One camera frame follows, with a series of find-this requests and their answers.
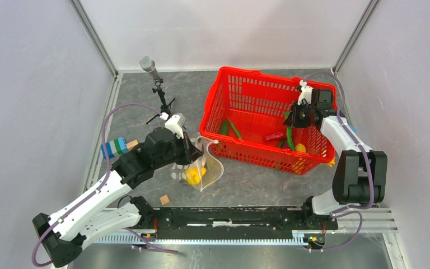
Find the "polka dot zip bag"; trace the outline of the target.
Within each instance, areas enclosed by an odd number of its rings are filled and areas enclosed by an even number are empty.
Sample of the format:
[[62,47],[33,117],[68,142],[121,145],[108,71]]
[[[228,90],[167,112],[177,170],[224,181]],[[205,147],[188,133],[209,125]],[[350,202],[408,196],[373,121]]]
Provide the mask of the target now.
[[191,142],[203,155],[190,165],[173,164],[170,169],[170,177],[173,180],[186,182],[202,192],[219,180],[225,171],[223,164],[210,151],[210,147],[218,145],[219,141],[199,136],[191,139]]

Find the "yellow toy pepper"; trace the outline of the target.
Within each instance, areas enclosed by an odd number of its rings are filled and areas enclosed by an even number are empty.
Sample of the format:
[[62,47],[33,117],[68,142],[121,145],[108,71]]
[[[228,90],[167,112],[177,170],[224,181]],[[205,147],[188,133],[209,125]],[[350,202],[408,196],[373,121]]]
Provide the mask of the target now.
[[199,172],[197,167],[189,168],[184,171],[185,180],[190,185],[197,185],[201,183],[202,177],[207,172],[205,167],[202,167],[201,172]]

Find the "red toy pepper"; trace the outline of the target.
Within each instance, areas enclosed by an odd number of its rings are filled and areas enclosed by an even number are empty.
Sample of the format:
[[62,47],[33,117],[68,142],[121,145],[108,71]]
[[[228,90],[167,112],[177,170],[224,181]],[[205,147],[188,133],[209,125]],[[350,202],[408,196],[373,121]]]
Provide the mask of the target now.
[[274,134],[270,134],[264,137],[264,141],[271,141],[271,140],[282,140],[286,138],[285,132],[276,132]]

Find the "green toy cucumber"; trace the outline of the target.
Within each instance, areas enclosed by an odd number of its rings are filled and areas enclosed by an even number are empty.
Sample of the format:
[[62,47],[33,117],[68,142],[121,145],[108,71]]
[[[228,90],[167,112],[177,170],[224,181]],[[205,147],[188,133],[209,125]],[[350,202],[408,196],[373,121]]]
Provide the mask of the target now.
[[218,133],[219,133],[220,135],[227,136],[227,135],[228,135],[228,133],[229,133],[229,128],[230,128],[230,124],[229,124],[229,122],[228,122],[227,120],[224,120],[224,121],[221,123],[221,125],[220,125],[220,128],[219,128],[219,130],[218,130]]

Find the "red plastic basket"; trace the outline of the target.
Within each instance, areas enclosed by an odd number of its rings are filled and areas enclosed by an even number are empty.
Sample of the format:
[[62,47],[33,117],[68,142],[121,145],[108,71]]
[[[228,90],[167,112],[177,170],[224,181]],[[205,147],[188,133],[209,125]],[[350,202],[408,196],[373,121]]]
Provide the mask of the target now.
[[[293,143],[304,146],[302,151],[292,151],[282,140],[264,141],[267,135],[286,133],[284,115],[299,97],[299,82],[300,77],[220,68],[208,91],[199,127],[202,136],[219,141],[211,146],[213,154],[299,175],[335,158],[332,144],[315,127],[293,129]],[[227,118],[233,121],[242,139],[235,136],[231,127],[227,136],[218,133]]]

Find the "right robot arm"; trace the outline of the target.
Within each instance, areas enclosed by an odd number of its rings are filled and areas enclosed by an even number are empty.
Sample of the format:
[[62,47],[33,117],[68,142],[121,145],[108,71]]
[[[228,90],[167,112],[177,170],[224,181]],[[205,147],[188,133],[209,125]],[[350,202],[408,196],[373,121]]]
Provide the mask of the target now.
[[309,197],[292,225],[318,229],[322,223],[371,208],[385,196],[387,156],[367,146],[353,132],[344,115],[334,108],[328,89],[299,86],[300,94],[284,121],[286,127],[315,127],[339,155],[331,188]]

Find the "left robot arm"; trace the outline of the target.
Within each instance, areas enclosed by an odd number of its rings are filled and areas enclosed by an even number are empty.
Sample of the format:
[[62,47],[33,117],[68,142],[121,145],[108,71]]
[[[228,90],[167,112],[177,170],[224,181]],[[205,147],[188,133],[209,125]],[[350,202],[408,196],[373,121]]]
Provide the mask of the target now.
[[32,251],[32,264],[66,266],[97,236],[135,225],[149,227],[153,212],[138,208],[134,202],[113,215],[98,219],[95,216],[116,198],[151,179],[157,169],[173,163],[190,165],[202,156],[187,133],[175,134],[167,128],[155,128],[143,142],[120,155],[102,179],[69,205],[53,214],[39,213],[33,218],[39,239]]

